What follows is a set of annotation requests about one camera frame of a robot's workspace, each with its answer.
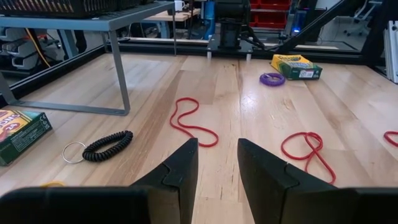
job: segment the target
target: purple rubber band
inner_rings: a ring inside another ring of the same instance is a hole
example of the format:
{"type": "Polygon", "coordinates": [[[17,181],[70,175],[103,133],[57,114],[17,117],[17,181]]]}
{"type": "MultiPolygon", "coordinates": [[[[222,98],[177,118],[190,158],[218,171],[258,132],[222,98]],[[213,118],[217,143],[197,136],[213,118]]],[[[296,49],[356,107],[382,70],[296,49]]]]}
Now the purple rubber band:
{"type": "Polygon", "coordinates": [[[280,86],[285,83],[285,77],[278,73],[264,73],[260,76],[260,82],[267,86],[280,86]]]}

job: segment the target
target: yellow cable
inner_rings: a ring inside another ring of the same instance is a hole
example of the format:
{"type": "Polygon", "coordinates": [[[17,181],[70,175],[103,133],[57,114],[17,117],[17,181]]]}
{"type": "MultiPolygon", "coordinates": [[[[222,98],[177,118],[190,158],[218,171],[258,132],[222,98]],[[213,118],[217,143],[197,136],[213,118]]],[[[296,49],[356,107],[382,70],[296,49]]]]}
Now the yellow cable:
{"type": "Polygon", "coordinates": [[[50,68],[51,65],[47,62],[47,60],[45,59],[45,57],[43,56],[43,54],[41,53],[41,51],[39,50],[39,46],[37,45],[35,39],[33,39],[32,34],[30,33],[28,28],[25,28],[27,35],[30,37],[30,39],[33,41],[33,44],[35,45],[35,48],[37,50],[37,53],[39,53],[40,57],[43,59],[43,61],[45,62],[45,64],[50,68]]]}
{"type": "Polygon", "coordinates": [[[61,181],[51,181],[41,185],[41,187],[64,187],[64,186],[66,185],[61,181]]]}

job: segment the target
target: metal table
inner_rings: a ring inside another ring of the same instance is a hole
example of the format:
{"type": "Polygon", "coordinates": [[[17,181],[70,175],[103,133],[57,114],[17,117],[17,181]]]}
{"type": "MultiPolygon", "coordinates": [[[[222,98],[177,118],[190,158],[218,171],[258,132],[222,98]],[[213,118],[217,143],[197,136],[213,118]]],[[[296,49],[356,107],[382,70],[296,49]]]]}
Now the metal table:
{"type": "MultiPolygon", "coordinates": [[[[119,85],[123,99],[123,105],[124,105],[123,110],[114,109],[114,108],[99,108],[92,106],[64,105],[59,103],[44,103],[44,102],[17,100],[1,72],[0,72],[0,92],[2,93],[7,103],[12,106],[25,106],[33,108],[125,116],[130,112],[130,101],[126,86],[126,79],[124,77],[123,65],[119,51],[118,38],[116,36],[116,30],[124,26],[128,26],[133,22],[140,22],[141,20],[147,17],[156,15],[168,9],[173,10],[173,29],[175,33],[174,2],[154,2],[145,6],[137,6],[133,9],[128,9],[120,12],[112,12],[107,15],[91,19],[50,19],[50,18],[47,19],[39,17],[0,16],[0,24],[4,27],[59,29],[63,30],[65,36],[68,35],[71,36],[72,34],[71,30],[101,31],[102,35],[103,32],[108,32],[110,44],[112,47],[114,64],[116,67],[116,72],[118,74],[119,85]]],[[[106,48],[107,43],[104,35],[103,35],[103,41],[104,41],[104,48],[107,49],[106,48]]],[[[177,54],[175,36],[174,36],[174,54],[177,54]]]]}

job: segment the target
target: red rubber band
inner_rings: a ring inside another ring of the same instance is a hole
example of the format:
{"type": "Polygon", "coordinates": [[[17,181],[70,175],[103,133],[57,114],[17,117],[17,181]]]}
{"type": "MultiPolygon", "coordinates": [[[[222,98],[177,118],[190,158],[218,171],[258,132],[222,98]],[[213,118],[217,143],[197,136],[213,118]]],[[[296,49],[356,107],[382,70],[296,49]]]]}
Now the red rubber band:
{"type": "Polygon", "coordinates": [[[194,138],[194,135],[191,134],[189,131],[187,131],[187,130],[185,130],[185,129],[183,129],[183,128],[181,128],[181,127],[175,125],[175,124],[173,124],[173,122],[172,122],[174,116],[177,114],[177,111],[178,111],[178,103],[181,102],[181,101],[191,101],[191,102],[196,103],[197,106],[196,106],[196,108],[194,108],[193,110],[190,110],[190,111],[188,111],[188,112],[185,112],[185,113],[180,114],[180,116],[177,117],[177,123],[178,123],[178,125],[180,125],[180,126],[183,127],[183,128],[199,129],[199,130],[205,131],[205,132],[207,132],[207,133],[210,133],[210,134],[214,135],[214,137],[216,137],[216,141],[215,141],[215,142],[213,142],[213,143],[211,143],[211,144],[203,144],[203,143],[200,143],[200,142],[199,142],[199,146],[201,146],[201,147],[213,147],[213,146],[217,145],[217,143],[218,143],[218,135],[217,135],[214,131],[212,131],[212,130],[210,130],[210,129],[207,129],[207,128],[199,127],[199,126],[186,125],[186,124],[183,124],[183,123],[180,122],[180,119],[181,119],[181,118],[183,118],[183,117],[186,116],[186,115],[192,114],[192,113],[196,112],[196,111],[199,109],[199,102],[198,102],[197,100],[193,99],[193,98],[184,97],[184,98],[178,99],[178,100],[175,102],[175,111],[174,111],[174,113],[172,114],[172,116],[170,117],[170,125],[171,125],[173,128],[175,128],[175,129],[177,129],[177,130],[180,130],[180,131],[182,131],[183,133],[189,135],[191,138],[194,138]]]}
{"type": "Polygon", "coordinates": [[[300,132],[300,133],[295,133],[292,134],[291,136],[287,137],[287,139],[285,139],[282,142],[282,145],[280,146],[280,149],[282,150],[282,152],[289,158],[294,159],[294,160],[307,160],[307,162],[305,163],[305,168],[304,171],[308,172],[308,165],[311,161],[311,159],[314,157],[314,155],[317,155],[317,157],[319,158],[319,160],[321,160],[322,164],[326,167],[326,169],[329,171],[330,175],[331,175],[331,182],[329,182],[329,184],[334,184],[336,181],[336,174],[335,171],[333,171],[333,169],[328,165],[328,163],[322,158],[322,156],[319,154],[319,150],[321,150],[323,148],[323,140],[321,138],[321,136],[319,136],[317,133],[306,133],[306,132],[300,132]],[[290,139],[296,137],[296,136],[304,136],[305,141],[307,142],[307,144],[310,146],[310,148],[312,149],[312,152],[310,152],[309,154],[307,154],[306,156],[303,157],[297,157],[297,156],[292,156],[291,154],[289,154],[285,148],[284,148],[284,144],[289,141],[290,139]],[[318,141],[318,146],[315,147],[309,140],[309,137],[315,139],[318,141]]]}
{"type": "Polygon", "coordinates": [[[390,134],[398,135],[398,132],[397,131],[388,131],[388,132],[384,133],[384,138],[387,140],[387,142],[391,143],[395,147],[398,147],[398,143],[390,138],[390,136],[389,136],[390,134]]]}

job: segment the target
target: yellow crayon box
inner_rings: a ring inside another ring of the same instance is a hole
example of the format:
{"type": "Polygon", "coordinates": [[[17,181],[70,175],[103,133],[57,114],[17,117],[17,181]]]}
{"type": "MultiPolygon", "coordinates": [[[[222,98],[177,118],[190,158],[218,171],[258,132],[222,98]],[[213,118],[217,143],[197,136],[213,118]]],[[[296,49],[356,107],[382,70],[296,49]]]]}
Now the yellow crayon box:
{"type": "Polygon", "coordinates": [[[0,166],[8,166],[51,129],[44,113],[0,110],[0,166]]]}
{"type": "Polygon", "coordinates": [[[274,55],[271,66],[288,80],[318,80],[322,68],[301,55],[274,55]]]}

